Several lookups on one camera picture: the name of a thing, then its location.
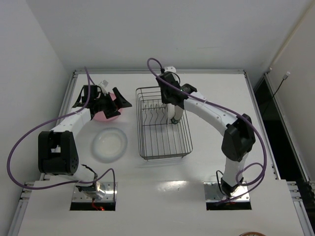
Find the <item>white plate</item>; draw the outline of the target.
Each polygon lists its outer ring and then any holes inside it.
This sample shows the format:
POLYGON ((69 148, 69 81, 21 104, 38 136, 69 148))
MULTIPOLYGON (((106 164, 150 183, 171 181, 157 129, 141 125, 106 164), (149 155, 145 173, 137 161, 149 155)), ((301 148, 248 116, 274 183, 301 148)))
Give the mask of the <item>white plate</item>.
POLYGON ((101 163, 113 163, 125 154, 126 134, 114 127, 101 130, 93 139, 92 154, 101 163))
POLYGON ((165 107, 166 115, 167 115, 167 124, 171 123, 171 119, 175 116, 175 106, 172 104, 167 104, 165 107))

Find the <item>blue rimmed patterned plate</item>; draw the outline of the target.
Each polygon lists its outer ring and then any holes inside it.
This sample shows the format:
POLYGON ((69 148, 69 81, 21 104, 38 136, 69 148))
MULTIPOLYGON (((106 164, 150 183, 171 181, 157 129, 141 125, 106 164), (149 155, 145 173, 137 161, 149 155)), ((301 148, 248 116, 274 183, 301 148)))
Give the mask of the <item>blue rimmed patterned plate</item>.
POLYGON ((174 107, 174 116, 171 118, 172 124, 178 124, 183 116, 184 109, 180 106, 174 107))

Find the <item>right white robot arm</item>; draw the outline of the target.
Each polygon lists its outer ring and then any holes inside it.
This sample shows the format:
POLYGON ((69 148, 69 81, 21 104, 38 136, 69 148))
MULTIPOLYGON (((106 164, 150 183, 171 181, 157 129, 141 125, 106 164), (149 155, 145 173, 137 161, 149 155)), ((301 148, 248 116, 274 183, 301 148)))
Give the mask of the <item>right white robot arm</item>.
POLYGON ((183 112, 188 111, 212 125, 223 136, 221 149, 226 161, 220 184, 222 192, 230 197, 240 185, 238 182, 243 181, 242 174, 236 176, 244 168, 245 159, 255 143, 254 132, 236 115, 184 95, 183 92, 186 92, 205 99, 195 87, 189 84, 180 85, 175 72, 174 67, 162 68, 159 75, 161 79, 157 79, 162 103, 166 105, 167 121, 177 124, 183 112))

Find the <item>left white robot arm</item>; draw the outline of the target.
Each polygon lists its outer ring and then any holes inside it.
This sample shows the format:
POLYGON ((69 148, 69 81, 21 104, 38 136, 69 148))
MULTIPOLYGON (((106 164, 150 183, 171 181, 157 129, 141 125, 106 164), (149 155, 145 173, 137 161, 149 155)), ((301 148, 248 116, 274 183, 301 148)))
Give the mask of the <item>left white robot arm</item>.
POLYGON ((111 97, 106 86, 106 81, 99 85, 84 85, 70 113, 50 131, 38 135, 39 171, 75 181, 78 190, 91 197, 100 193, 98 175, 79 162, 75 137, 97 113, 102 112, 109 119, 121 115, 120 109, 132 106, 117 88, 113 88, 114 97, 111 97))

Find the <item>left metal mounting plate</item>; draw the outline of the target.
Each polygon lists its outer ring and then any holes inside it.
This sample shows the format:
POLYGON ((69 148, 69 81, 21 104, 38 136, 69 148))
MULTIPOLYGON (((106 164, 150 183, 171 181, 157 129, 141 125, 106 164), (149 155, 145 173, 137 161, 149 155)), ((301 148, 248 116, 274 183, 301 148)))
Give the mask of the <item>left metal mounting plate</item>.
POLYGON ((117 199, 118 184, 97 182, 91 186, 75 186, 72 194, 73 203, 114 203, 117 199))

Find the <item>metal mounting plate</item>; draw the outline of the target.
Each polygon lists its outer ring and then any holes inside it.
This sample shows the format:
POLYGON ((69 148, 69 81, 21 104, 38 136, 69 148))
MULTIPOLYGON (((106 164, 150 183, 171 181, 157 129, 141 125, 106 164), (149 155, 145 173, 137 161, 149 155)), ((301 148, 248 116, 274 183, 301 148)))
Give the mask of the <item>metal mounting plate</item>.
POLYGON ((91 186, 75 186, 72 194, 73 203, 114 203, 117 199, 118 184, 97 182, 91 186))
POLYGON ((238 186, 228 197, 220 192, 217 182, 204 182, 205 200, 207 203, 217 203, 232 198, 232 202, 249 203, 250 195, 246 186, 238 186))

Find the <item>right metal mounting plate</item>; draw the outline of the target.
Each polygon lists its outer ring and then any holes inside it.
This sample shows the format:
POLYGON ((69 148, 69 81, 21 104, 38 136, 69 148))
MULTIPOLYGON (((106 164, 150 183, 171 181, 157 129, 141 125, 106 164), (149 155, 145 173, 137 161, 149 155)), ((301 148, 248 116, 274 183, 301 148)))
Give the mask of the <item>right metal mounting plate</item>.
POLYGON ((217 203, 232 198, 232 202, 249 203, 250 195, 246 186, 238 186, 228 197, 220 192, 217 182, 204 182, 205 200, 207 203, 217 203))

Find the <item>brown round object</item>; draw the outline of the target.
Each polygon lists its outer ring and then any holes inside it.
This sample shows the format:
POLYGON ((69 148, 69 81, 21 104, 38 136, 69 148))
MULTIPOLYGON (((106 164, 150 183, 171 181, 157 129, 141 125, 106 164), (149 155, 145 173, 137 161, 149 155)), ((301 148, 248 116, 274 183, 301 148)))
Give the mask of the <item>brown round object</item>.
POLYGON ((250 232, 241 233, 239 236, 266 236, 266 235, 260 232, 250 231, 250 232))

